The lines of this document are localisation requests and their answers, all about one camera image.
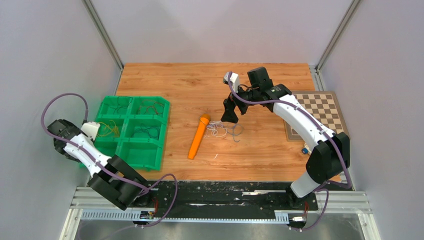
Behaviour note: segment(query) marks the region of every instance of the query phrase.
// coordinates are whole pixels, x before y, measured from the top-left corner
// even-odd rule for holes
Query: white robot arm
[[[236,106],[244,115],[249,106],[260,104],[284,119],[312,150],[306,164],[306,172],[287,189],[287,192],[292,194],[294,202],[302,201],[314,189],[343,170],[335,149],[329,143],[326,135],[331,136],[334,140],[343,155],[345,165],[349,167],[349,137],[344,132],[335,134],[333,130],[320,123],[302,107],[292,92],[283,84],[274,86],[264,67],[247,72],[251,86],[246,90],[241,87],[238,74],[232,73],[230,77],[229,75],[227,73],[224,76],[223,82],[230,85],[232,93],[223,102],[225,112],[221,121],[237,123],[239,119],[234,112]],[[269,100],[280,100],[280,102],[270,103]]]
[[[67,159],[81,162],[85,165],[91,175],[87,183],[89,187],[121,210],[125,210],[138,198],[141,192],[140,187],[133,183],[144,185],[147,180],[119,156],[107,156],[97,150],[93,141],[96,138],[99,127],[100,125],[96,122],[85,122],[80,129],[70,121],[58,119],[52,122],[46,130],[54,136],[74,143],[70,144],[60,139],[53,139],[56,151]],[[118,173],[123,175],[122,179],[129,180],[129,182],[115,179],[111,176],[111,174],[116,175]]]

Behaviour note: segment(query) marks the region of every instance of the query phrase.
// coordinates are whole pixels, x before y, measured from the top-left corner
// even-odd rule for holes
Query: wooden tabletop
[[[283,120],[267,108],[250,106],[245,115],[236,113],[244,131],[234,142],[208,134],[194,160],[187,158],[199,124],[199,116],[210,114],[219,121],[223,101],[230,93],[223,84],[228,71],[249,84],[247,72],[263,66],[273,83],[292,91],[313,91],[307,64],[280,63],[127,63],[117,95],[162,96],[171,103],[161,171],[139,172],[149,180],[173,173],[178,180],[294,181],[305,172],[308,155],[303,142],[288,142]]]

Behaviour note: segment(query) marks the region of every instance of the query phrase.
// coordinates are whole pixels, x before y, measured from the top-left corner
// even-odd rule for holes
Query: string
[[[109,125],[107,125],[106,123],[100,121],[98,122],[100,125],[104,125],[104,127],[109,130],[109,132],[107,133],[97,133],[97,137],[107,137],[110,134],[114,134],[115,138],[118,138],[120,136],[120,132],[119,132],[119,128],[117,126],[117,123],[114,120],[109,120],[109,122],[111,124],[113,124],[113,127],[110,127]]]
[[[210,121],[208,124],[206,124],[202,121],[202,119],[200,119],[200,117],[199,117],[199,120],[201,123],[203,123],[206,126],[206,134],[203,136],[203,138],[205,138],[210,131],[210,134],[212,134],[212,136],[217,138],[222,138],[222,137],[225,137],[227,134],[229,134],[232,136],[233,141],[238,143],[240,142],[240,140],[236,140],[236,136],[239,136],[245,130],[245,128],[238,123],[234,124],[234,126],[232,127],[227,127],[227,126],[224,126],[222,121]],[[239,133],[235,133],[235,129],[237,126],[240,126],[241,128]],[[219,129],[225,130],[225,133],[222,135],[218,135]]]
[[[156,135],[153,135],[153,134],[150,133],[150,130],[151,129],[156,130]],[[157,139],[158,140],[159,139],[159,134],[161,133],[161,129],[158,126],[146,126],[143,123],[141,123],[140,124],[140,128],[134,130],[134,133],[132,134],[132,137],[134,138],[134,136],[136,134],[139,134],[139,133],[145,133],[145,134],[148,135],[149,138],[151,138],[151,139]]]
[[[129,98],[128,104],[127,105],[121,105],[119,103],[120,98]],[[119,110],[121,109],[128,109],[128,107],[130,106],[131,102],[133,101],[133,98],[130,96],[118,96],[116,99],[116,107],[112,107],[107,103],[104,103],[106,106],[108,106],[109,108],[113,109],[113,114],[119,114]]]
[[[153,102],[153,104],[152,105],[149,105],[149,106],[146,106],[145,105],[145,102]],[[156,104],[159,105],[160,107],[162,107],[162,112],[158,112],[158,109],[155,106]],[[164,107],[165,107],[165,105],[163,103],[157,102],[155,100],[144,99],[144,100],[141,101],[140,107],[138,107],[137,114],[147,114],[147,112],[149,111],[149,109],[153,109],[153,111],[154,111],[154,113],[156,115],[161,115],[161,114],[164,113]]]

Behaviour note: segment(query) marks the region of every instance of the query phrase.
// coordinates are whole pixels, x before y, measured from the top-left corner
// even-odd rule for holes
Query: green tray divider
[[[154,104],[157,112],[149,107],[153,106],[154,102],[157,102]],[[107,156],[118,155],[134,169],[159,171],[164,155],[170,109],[170,102],[160,96],[105,96],[95,121],[108,124],[111,128],[113,124],[110,120],[115,121],[120,134],[119,137],[115,137],[114,133],[97,136],[94,145]],[[158,138],[154,137],[157,132],[155,128],[148,129],[153,138],[144,132],[134,134],[141,124],[157,127]],[[104,128],[102,125],[99,133],[105,131]]]
[[[160,170],[163,148],[149,139],[123,139],[117,155],[135,169]]]
[[[129,115],[168,118],[170,102],[160,96],[139,96],[131,103]]]
[[[123,128],[126,122],[126,118],[115,118],[115,117],[105,117],[105,115],[100,115],[100,117],[97,117],[95,119],[96,123],[101,123],[100,128],[98,129],[98,134],[96,137],[97,139],[117,139],[120,138],[123,134]],[[111,129],[113,129],[116,126],[118,127],[119,136],[115,136],[115,134],[111,132],[110,129],[107,128],[104,124],[108,125]]]
[[[97,115],[128,115],[132,107],[132,96],[105,96]]]

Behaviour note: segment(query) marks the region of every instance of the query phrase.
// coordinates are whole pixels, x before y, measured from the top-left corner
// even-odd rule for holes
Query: purple cable
[[[75,142],[72,142],[72,141],[70,141],[70,140],[68,140],[68,139],[65,139],[65,138],[63,138],[63,137],[60,137],[60,136],[56,136],[56,135],[54,135],[53,133],[51,133],[51,132],[49,132],[48,130],[47,130],[47,127],[46,127],[46,125],[45,125],[45,123],[44,123],[44,118],[45,118],[45,116],[46,116],[46,112],[47,112],[47,110],[49,109],[49,107],[57,100],[57,99],[59,99],[59,98],[61,98],[61,97],[64,97],[64,96],[77,96],[77,97],[79,97],[79,98],[81,98],[82,99],[82,101],[84,101],[84,104],[85,104],[85,114],[84,114],[84,122],[85,121],[87,121],[87,118],[88,118],[88,116],[89,116],[89,105],[87,104],[87,101],[86,101],[86,99],[83,97],[83,96],[81,96],[81,95],[79,95],[79,94],[77,94],[77,93],[72,93],[72,92],[68,92],[68,93],[63,93],[63,94],[60,94],[59,96],[56,96],[55,98],[53,98],[49,103],[47,103],[47,105],[45,106],[45,108],[44,108],[44,110],[42,111],[42,114],[41,114],[41,120],[40,120],[40,122],[41,122],[41,127],[42,127],[42,129],[44,130],[44,132],[47,134],[47,135],[49,135],[50,137],[52,137],[52,138],[54,138],[54,139],[57,139],[57,140],[60,140],[60,141],[63,141],[63,142],[65,142],[65,143],[68,143],[68,144],[71,144],[71,145],[73,145],[73,146],[75,146],[75,147],[77,147],[79,150],[81,150],[81,151],[83,151],[92,161],[93,161],[93,163],[95,163],[100,169],[102,169],[106,174],[108,174],[109,176],[111,176],[111,177],[113,177],[113,178],[116,178],[116,179],[118,179],[118,180],[121,180],[121,181],[123,181],[123,182],[126,182],[126,183],[129,183],[129,184],[132,184],[132,185],[134,185],[134,186],[136,186],[136,187],[139,187],[139,188],[141,188],[142,189],[142,195],[145,195],[145,194],[147,194],[148,192],[149,192],[149,190],[150,189],[152,189],[153,187],[155,187],[160,181],[162,181],[165,177],[167,177],[167,176],[171,176],[171,177],[173,177],[173,179],[174,179],[174,183],[175,183],[175,194],[174,194],[174,196],[173,196],[173,199],[172,199],[172,202],[171,202],[171,204],[169,205],[169,208],[168,208],[168,210],[165,212],[165,214],[159,219],[159,220],[157,220],[157,221],[155,221],[154,223],[151,223],[151,224],[148,224],[148,225],[143,225],[143,227],[144,228],[147,228],[147,227],[153,227],[153,226],[155,226],[155,225],[157,225],[158,223],[160,223],[166,216],[167,216],[167,214],[170,212],[170,210],[171,210],[171,208],[172,208],[172,206],[174,205],[174,202],[175,202],[175,199],[177,198],[177,193],[178,193],[178,181],[177,181],[177,178],[172,174],[172,173],[167,173],[167,174],[165,174],[165,175],[163,175],[159,180],[157,180],[155,183],[153,183],[153,185],[152,186],[150,186],[150,187],[146,187],[146,186],[144,186],[144,185],[141,185],[140,183],[138,183],[138,182],[135,182],[135,181],[132,181],[132,180],[129,180],[129,179],[127,179],[127,178],[124,178],[124,177],[121,177],[121,176],[118,176],[118,175],[116,175],[116,174],[114,174],[113,172],[111,172],[111,171],[109,171],[109,170],[107,170],[104,166],[102,166],[99,162],[96,162],[96,159],[84,148],[84,147],[82,147],[82,146],[79,146],[78,144],[76,144]],[[117,232],[120,232],[120,231],[122,231],[123,229],[119,229],[118,231],[116,231],[116,232],[114,232],[113,234],[115,234],[115,233],[117,233]]]
[[[232,83],[230,81],[232,74],[233,74],[232,71],[230,71],[228,73],[228,86],[229,86],[229,89],[230,89],[232,95],[234,97],[236,97],[238,100],[240,100],[240,101],[242,101],[242,102],[244,102],[246,104],[250,104],[250,105],[281,103],[281,104],[289,105],[289,106],[293,107],[294,109],[296,109],[298,107],[295,104],[293,104],[291,102],[288,102],[288,101],[284,101],[284,100],[266,100],[266,101],[248,101],[248,100],[244,100],[239,95],[237,95],[236,91],[234,91],[234,89],[232,87]],[[297,110],[300,111],[303,115],[305,115],[316,126],[316,128],[318,130],[320,130],[320,131],[323,130],[323,128],[320,126],[320,124],[317,121],[315,121],[314,117],[311,116],[309,114],[309,112],[307,112],[307,111],[305,111],[305,110],[303,110],[301,108],[297,108]],[[335,152],[336,152],[336,154],[338,156],[338,159],[340,160],[341,168],[343,169],[343,172],[346,175],[347,185],[344,184],[344,183],[340,183],[340,182],[329,180],[329,181],[324,182],[319,187],[317,187],[317,188],[315,188],[313,190],[313,192],[326,191],[327,192],[327,198],[325,200],[324,208],[322,209],[322,212],[319,215],[318,220],[314,224],[312,224],[311,226],[309,226],[307,228],[304,228],[303,230],[305,230],[305,231],[306,230],[309,230],[309,229],[312,229],[313,227],[315,227],[318,224],[318,222],[321,220],[321,218],[323,217],[323,215],[324,215],[324,212],[325,212],[325,210],[327,208],[327,203],[329,201],[329,191],[327,189],[323,188],[327,183],[332,183],[332,184],[338,185],[338,186],[340,186],[342,188],[345,188],[345,189],[350,189],[352,187],[351,175],[349,174],[348,168],[346,167],[345,161],[343,160],[342,153],[340,152],[340,150],[337,147],[337,145],[334,142],[334,140],[325,131],[323,131],[323,134],[328,139],[328,141],[331,143],[331,145],[333,146],[333,148],[334,148],[334,150],[335,150]]]

